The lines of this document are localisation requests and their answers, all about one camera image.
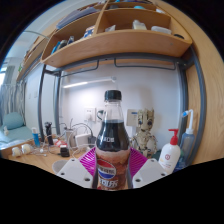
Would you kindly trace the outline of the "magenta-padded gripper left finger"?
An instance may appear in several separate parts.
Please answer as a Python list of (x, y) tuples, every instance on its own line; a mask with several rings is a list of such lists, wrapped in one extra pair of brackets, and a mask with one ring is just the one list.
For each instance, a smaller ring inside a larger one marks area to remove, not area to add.
[(57, 175), (83, 188), (96, 189), (98, 174), (95, 149), (92, 148), (79, 158), (71, 158)]

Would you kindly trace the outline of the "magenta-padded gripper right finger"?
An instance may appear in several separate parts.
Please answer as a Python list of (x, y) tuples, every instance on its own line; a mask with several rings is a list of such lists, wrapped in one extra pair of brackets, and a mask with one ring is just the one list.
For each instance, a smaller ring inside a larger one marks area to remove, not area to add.
[(136, 149), (130, 149), (127, 171), (129, 189), (143, 187), (165, 176), (167, 176), (167, 173), (156, 159), (147, 159)]

